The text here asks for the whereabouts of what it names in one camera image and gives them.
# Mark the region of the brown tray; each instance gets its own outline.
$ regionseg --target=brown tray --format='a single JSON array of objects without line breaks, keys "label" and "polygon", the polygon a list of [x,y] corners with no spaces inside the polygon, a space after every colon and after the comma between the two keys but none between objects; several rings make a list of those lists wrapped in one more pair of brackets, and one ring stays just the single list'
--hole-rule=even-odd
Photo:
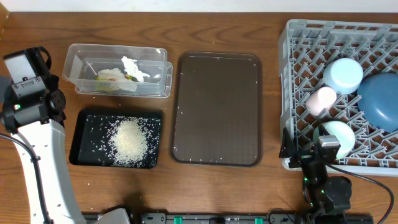
[{"label": "brown tray", "polygon": [[251,54],[180,57],[170,153],[191,164],[254,166],[262,159],[261,62]]}]

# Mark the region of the black tray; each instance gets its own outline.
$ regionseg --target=black tray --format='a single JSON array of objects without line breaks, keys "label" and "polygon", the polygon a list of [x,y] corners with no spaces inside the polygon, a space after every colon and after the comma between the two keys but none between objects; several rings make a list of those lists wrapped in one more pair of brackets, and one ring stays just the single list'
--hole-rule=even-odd
[{"label": "black tray", "polygon": [[159,151],[160,130],[162,115],[156,112],[125,112],[109,109],[83,109],[79,112],[75,133],[73,135],[72,146],[69,154],[69,161],[73,165],[83,166],[114,166],[114,160],[106,155],[110,147],[106,145],[106,151],[99,151],[96,146],[108,142],[110,136],[106,132],[110,128],[106,124],[115,122],[122,118],[148,118],[148,122],[143,124],[146,128],[153,130],[152,136],[147,138],[151,143],[153,152],[148,154],[142,161],[129,164],[131,168],[150,169],[156,165]]},{"label": "black tray", "polygon": [[171,156],[190,164],[262,159],[262,70],[251,54],[187,52],[178,61]]}]

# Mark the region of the wall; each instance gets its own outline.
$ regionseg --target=wall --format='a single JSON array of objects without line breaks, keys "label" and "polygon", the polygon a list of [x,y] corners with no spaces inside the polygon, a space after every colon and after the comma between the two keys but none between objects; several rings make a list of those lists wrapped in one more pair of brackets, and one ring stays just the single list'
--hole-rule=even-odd
[{"label": "wall", "polygon": [[397,0],[0,0],[8,11],[398,12]]}]

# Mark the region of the plastic container lid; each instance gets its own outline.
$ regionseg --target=plastic container lid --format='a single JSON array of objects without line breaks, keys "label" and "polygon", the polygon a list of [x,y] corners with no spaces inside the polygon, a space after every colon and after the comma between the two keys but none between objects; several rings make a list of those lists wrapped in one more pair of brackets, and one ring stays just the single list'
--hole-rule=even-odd
[{"label": "plastic container lid", "polygon": [[[98,72],[118,68],[123,74],[122,58],[137,60],[138,69],[149,77],[144,82],[98,80]],[[152,47],[73,44],[69,47],[63,78],[76,85],[82,94],[143,96],[166,98],[172,84],[172,64],[167,51]]]}]

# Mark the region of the wooden table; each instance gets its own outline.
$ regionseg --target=wooden table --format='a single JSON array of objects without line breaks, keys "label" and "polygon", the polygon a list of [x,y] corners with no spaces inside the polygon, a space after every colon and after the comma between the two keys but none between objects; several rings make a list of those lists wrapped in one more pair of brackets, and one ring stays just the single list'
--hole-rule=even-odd
[{"label": "wooden table", "polygon": [[[68,162],[75,197],[83,212],[100,212],[120,203],[134,213],[267,213],[273,208],[306,208],[302,174],[285,170],[278,159],[280,81],[277,40],[289,19],[398,24],[398,14],[298,13],[16,13],[6,21],[0,55],[43,45],[53,58],[51,72],[61,76],[74,43],[162,47],[177,68],[189,50],[257,55],[263,67],[264,158],[253,168],[190,166],[169,155],[175,85],[167,99],[78,95],[61,80],[67,98],[65,154],[69,155],[78,112],[89,106],[156,109],[164,112],[159,161],[151,170],[73,166]],[[1,73],[7,73],[4,62]],[[29,204],[21,162],[14,145],[0,141],[0,222],[29,223]],[[353,182],[350,212],[371,213],[378,221],[387,209],[387,192],[364,180]],[[375,177],[398,195],[398,180]],[[395,207],[387,223],[398,222]]]}]

